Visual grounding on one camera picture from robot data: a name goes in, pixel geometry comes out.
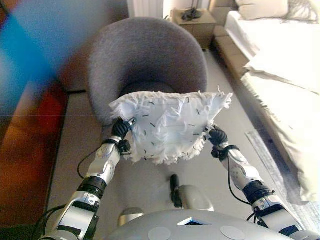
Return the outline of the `right robot hand black silver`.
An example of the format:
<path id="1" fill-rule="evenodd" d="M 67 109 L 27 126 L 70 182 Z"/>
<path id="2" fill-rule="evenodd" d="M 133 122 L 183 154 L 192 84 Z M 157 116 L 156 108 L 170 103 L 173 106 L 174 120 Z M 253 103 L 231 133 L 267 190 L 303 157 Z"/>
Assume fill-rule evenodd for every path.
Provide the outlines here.
<path id="1" fill-rule="evenodd" d="M 205 139 L 209 140 L 213 146 L 220 146 L 228 142 L 227 134 L 217 125 L 207 126 L 204 133 Z"/>

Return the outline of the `left robot hand black silver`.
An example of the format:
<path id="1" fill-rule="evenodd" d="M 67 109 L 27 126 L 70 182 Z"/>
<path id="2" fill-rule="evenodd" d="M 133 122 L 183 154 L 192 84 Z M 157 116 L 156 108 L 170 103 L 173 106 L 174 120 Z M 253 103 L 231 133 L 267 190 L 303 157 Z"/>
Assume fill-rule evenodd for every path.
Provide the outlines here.
<path id="1" fill-rule="evenodd" d="M 127 133 L 133 130 L 133 126 L 136 121 L 137 120 L 134 117 L 129 119 L 128 121 L 125 121 L 119 117 L 112 127 L 111 135 L 113 137 L 118 137 L 124 140 Z"/>

